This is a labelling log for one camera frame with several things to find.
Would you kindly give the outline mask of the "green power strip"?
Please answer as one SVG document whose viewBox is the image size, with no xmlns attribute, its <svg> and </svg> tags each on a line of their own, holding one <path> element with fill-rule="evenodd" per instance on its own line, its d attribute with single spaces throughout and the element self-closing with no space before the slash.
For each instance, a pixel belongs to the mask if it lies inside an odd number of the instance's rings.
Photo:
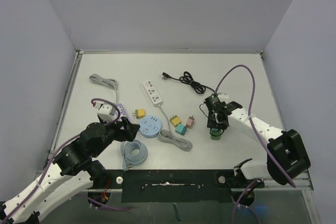
<svg viewBox="0 0 336 224">
<path fill-rule="evenodd" d="M 221 139 L 221 135 L 222 135 L 222 130 L 220 130 L 220 134 L 219 135 L 212 135 L 210 132 L 210 137 L 212 140 L 220 140 Z"/>
</svg>

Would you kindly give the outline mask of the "pink charger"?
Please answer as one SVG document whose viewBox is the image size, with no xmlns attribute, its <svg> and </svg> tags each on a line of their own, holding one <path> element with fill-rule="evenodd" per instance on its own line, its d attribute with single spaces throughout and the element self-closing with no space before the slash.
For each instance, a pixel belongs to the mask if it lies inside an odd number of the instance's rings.
<svg viewBox="0 0 336 224">
<path fill-rule="evenodd" d="M 190 129 L 193 126 L 193 124 L 194 124 L 194 117 L 189 116 L 186 121 L 186 127 Z"/>
</svg>

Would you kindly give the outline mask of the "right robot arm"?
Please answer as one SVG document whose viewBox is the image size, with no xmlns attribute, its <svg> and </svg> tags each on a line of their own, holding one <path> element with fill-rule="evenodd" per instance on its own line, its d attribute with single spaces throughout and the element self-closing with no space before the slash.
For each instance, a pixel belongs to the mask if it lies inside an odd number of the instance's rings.
<svg viewBox="0 0 336 224">
<path fill-rule="evenodd" d="M 280 185 L 291 185 L 293 180 L 311 167 L 301 135 L 295 130 L 276 128 L 250 114 L 239 103 L 221 101 L 212 94 L 204 100 L 208 109 L 207 127 L 222 134 L 228 127 L 244 133 L 266 151 L 267 160 L 252 158 L 234 168 L 234 182 L 241 187 L 253 179 L 273 179 Z"/>
</svg>

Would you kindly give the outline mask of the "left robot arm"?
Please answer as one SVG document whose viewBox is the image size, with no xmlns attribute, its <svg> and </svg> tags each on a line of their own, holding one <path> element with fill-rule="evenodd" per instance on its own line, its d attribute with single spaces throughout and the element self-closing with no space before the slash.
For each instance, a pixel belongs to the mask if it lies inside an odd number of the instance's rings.
<svg viewBox="0 0 336 224">
<path fill-rule="evenodd" d="M 66 141 L 49 159 L 43 172 L 21 193 L 1 204 L 2 223 L 21 223 L 58 187 L 80 172 L 96 188 L 105 185 L 107 171 L 97 157 L 113 142 L 132 142 L 140 126 L 123 117 L 103 124 L 93 122 L 84 131 Z"/>
</svg>

